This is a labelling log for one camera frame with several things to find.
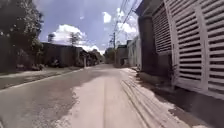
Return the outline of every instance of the utility pole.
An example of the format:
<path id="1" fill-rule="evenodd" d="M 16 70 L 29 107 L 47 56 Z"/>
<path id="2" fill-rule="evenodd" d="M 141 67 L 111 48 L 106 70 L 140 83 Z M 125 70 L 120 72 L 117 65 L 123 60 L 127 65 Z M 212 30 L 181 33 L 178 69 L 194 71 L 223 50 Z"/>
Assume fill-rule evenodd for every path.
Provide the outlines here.
<path id="1" fill-rule="evenodd" d="M 113 47 L 114 47 L 114 63 L 116 64 L 116 32 L 115 31 L 113 32 L 112 39 L 110 40 L 110 43 L 112 43 Z"/>

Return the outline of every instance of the asphalt road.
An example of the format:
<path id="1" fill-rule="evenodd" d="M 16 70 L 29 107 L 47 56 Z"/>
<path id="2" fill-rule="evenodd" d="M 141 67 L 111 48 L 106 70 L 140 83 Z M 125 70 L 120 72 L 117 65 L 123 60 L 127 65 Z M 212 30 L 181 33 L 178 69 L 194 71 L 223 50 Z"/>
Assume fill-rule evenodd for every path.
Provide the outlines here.
<path id="1" fill-rule="evenodd" d="M 177 122 L 177 117 L 165 114 L 170 105 L 160 103 L 146 90 L 142 91 L 151 98 L 140 93 L 136 96 L 142 97 L 152 112 L 139 114 L 143 111 L 131 101 L 135 96 L 124 91 L 122 81 L 128 82 L 127 73 L 99 65 L 2 90 L 0 120 L 4 128 L 146 128 L 145 114 L 150 115 L 150 127 L 189 126 L 172 122 Z M 162 121 L 168 120 L 165 125 L 158 123 L 159 114 Z"/>

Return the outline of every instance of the curb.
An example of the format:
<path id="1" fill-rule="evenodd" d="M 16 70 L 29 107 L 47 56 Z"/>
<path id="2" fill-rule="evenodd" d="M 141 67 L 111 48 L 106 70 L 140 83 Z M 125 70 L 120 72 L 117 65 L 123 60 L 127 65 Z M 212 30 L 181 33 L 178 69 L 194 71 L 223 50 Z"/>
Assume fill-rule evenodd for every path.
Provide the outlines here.
<path id="1" fill-rule="evenodd" d="M 46 77 L 46 78 L 43 78 L 43 79 L 34 80 L 34 81 L 31 81 L 31 82 L 26 82 L 26 83 L 22 83 L 22 84 L 13 85 L 13 86 L 11 86 L 11 87 L 8 87 L 8 88 L 5 88 L 5 89 L 1 89 L 0 92 L 6 91 L 6 90 L 8 90 L 8 89 L 12 89 L 12 88 L 19 88 L 19 87 L 22 87 L 22 86 L 25 86 L 25 85 L 28 85 L 28 84 L 33 84 L 33 83 L 38 83 L 38 82 L 42 82 L 42 81 L 46 81 L 46 80 L 55 79 L 55 78 L 57 78 L 57 77 L 61 77 L 61 76 L 65 76 L 65 75 L 69 75 L 69 74 L 72 74 L 72 73 L 74 73 L 74 72 L 79 72 L 79 71 L 82 71 L 82 70 L 85 70 L 85 69 L 79 69 L 79 70 L 75 70 L 75 71 L 67 72 L 67 73 L 64 73 L 64 74 L 56 74 L 56 75 L 49 76 L 49 77 Z"/>

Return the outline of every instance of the pole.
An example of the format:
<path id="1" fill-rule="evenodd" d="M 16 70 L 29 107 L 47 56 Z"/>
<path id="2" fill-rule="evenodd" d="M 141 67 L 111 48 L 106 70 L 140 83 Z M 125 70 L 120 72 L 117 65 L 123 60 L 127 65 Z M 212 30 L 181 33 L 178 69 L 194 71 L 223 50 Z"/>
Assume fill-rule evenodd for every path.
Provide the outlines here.
<path id="1" fill-rule="evenodd" d="M 116 33 L 113 33 L 113 45 L 114 45 L 114 63 L 115 65 L 117 64 L 117 59 L 116 59 Z"/>

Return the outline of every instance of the concrete road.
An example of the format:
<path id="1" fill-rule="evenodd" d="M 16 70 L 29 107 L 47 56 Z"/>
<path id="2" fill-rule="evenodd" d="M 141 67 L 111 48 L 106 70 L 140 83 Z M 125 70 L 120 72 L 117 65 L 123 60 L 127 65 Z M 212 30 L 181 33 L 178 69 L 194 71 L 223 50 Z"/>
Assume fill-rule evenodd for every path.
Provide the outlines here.
<path id="1" fill-rule="evenodd" d="M 155 100 L 152 92 L 130 91 L 133 84 L 124 83 L 133 83 L 132 77 L 128 69 L 100 65 L 2 90 L 0 120 L 4 128 L 159 128 L 167 121 L 167 127 L 193 127 L 166 114 L 170 105 Z M 141 101 L 151 108 L 141 107 Z"/>

